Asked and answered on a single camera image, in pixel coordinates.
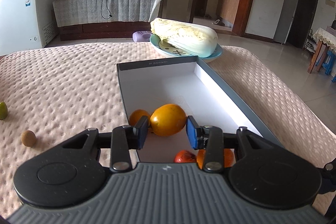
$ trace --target purple bottle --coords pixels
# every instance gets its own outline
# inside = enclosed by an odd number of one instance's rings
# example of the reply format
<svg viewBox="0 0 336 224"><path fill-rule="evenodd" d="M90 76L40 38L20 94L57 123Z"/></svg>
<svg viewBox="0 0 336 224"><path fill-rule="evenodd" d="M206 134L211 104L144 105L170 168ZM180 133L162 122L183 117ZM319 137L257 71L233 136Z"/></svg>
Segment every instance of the purple bottle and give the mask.
<svg viewBox="0 0 336 224"><path fill-rule="evenodd" d="M151 31L138 31L133 34L134 42L148 42L151 37Z"/></svg>

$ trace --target freezer vent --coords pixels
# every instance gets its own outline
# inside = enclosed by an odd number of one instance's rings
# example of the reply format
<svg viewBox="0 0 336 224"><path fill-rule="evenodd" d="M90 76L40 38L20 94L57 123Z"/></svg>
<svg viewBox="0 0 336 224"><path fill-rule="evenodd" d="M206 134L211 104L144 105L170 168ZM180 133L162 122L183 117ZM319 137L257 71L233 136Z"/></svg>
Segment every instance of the freezer vent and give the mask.
<svg viewBox="0 0 336 224"><path fill-rule="evenodd" d="M49 22L42 28L45 45L47 45L58 33L56 22Z"/></svg>

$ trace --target refrigerator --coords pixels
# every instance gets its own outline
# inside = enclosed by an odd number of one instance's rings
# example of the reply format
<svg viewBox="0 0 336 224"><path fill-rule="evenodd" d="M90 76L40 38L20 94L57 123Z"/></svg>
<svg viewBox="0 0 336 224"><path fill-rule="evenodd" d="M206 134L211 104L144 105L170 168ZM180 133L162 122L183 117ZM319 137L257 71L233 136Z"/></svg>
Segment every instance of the refrigerator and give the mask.
<svg viewBox="0 0 336 224"><path fill-rule="evenodd" d="M291 30L299 0L284 0L277 30L273 40L285 44Z"/></svg>
<svg viewBox="0 0 336 224"><path fill-rule="evenodd" d="M55 0L0 0L0 56L43 48L57 34Z"/></svg>

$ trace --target blue stool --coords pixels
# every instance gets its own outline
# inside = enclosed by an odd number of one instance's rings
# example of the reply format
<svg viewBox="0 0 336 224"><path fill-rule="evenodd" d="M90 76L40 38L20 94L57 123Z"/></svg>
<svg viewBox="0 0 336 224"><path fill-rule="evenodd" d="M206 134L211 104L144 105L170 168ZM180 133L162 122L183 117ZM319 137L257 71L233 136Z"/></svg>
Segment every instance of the blue stool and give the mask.
<svg viewBox="0 0 336 224"><path fill-rule="evenodd" d="M322 67L325 69L325 74L330 75L331 70L333 69L334 61L335 61L335 55L333 54L332 50L327 52L328 57L326 58L326 62L322 64ZM316 62L316 66L323 62L321 61L321 58Z"/></svg>

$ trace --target blue plate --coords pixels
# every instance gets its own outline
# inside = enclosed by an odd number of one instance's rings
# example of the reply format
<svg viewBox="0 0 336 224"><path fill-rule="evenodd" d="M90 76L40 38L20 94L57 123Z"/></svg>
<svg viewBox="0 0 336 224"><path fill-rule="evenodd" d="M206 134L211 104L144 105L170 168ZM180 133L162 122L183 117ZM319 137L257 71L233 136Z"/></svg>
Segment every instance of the blue plate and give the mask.
<svg viewBox="0 0 336 224"><path fill-rule="evenodd" d="M155 34L151 35L150 42L158 53L166 57L193 56L190 53L185 52L184 50L180 48L176 48L169 43L162 42L160 37ZM219 56L221 56L222 53L223 53L222 47L217 44L216 49L212 55L205 57L205 58L201 58L201 59L204 62L209 63L215 60L216 58L218 58Z"/></svg>

